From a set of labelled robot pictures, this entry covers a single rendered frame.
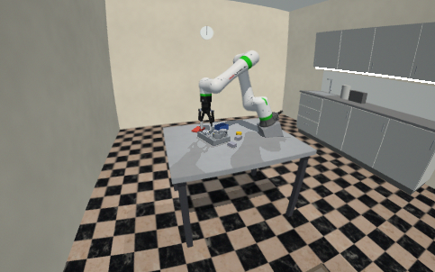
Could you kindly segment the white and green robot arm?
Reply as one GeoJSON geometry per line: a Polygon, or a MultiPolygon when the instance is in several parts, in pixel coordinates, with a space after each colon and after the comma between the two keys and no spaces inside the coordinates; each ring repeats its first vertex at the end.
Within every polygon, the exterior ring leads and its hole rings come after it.
{"type": "Polygon", "coordinates": [[[209,104],[212,102],[212,93],[219,94],[234,78],[238,77],[243,107],[247,111],[257,111],[261,127],[269,127],[279,119],[279,114],[271,111],[268,99],[263,97],[254,97],[251,84],[249,81],[248,69],[252,68],[259,61],[259,54],[250,50],[246,53],[236,55],[233,59],[233,65],[220,74],[218,77],[211,79],[204,77],[199,81],[200,102],[209,104]],[[202,101],[203,100],[203,101],[202,101]],[[248,107],[248,108],[247,108],[248,107]]]}

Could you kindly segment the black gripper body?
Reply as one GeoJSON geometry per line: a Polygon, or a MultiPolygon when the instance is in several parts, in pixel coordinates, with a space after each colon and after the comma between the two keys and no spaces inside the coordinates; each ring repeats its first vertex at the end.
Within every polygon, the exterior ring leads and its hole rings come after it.
{"type": "MultiPolygon", "coordinates": [[[[203,104],[203,103],[202,103],[202,108],[201,108],[201,110],[204,110],[204,113],[206,113],[206,110],[208,111],[208,113],[211,112],[211,103],[209,103],[209,104],[203,104]],[[204,108],[204,107],[206,107],[206,108],[204,108]]],[[[207,113],[206,113],[206,114],[207,114],[207,113]]]]}

